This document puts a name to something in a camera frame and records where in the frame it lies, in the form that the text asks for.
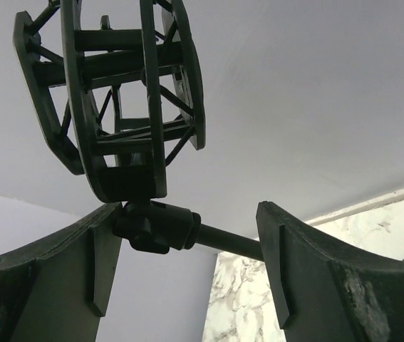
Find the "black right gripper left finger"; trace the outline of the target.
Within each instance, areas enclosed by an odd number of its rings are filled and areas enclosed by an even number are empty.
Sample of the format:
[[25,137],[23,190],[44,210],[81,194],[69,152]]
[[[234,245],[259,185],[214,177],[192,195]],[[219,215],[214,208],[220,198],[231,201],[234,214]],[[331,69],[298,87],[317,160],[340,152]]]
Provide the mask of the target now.
[[120,253],[120,204],[105,204],[0,255],[0,341],[94,341]]

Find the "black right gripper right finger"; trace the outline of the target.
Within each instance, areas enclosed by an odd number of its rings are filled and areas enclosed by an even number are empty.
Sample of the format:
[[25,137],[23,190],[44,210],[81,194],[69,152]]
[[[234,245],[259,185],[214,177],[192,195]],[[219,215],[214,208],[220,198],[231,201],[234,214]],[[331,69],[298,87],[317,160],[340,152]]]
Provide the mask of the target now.
[[288,341],[404,341],[404,259],[367,252],[295,218],[257,208],[259,242]]

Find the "black shock mount round-base stand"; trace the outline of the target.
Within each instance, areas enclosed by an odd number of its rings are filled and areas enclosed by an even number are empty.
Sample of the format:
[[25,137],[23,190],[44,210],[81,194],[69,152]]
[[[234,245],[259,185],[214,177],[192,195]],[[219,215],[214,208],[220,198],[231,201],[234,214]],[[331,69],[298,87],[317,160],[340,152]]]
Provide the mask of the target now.
[[95,196],[117,202],[115,235],[166,254],[196,244],[262,260],[258,241],[165,204],[167,167],[186,144],[206,144],[200,62],[185,5],[141,1],[138,29],[81,26],[80,1],[18,12],[13,44],[52,153]]

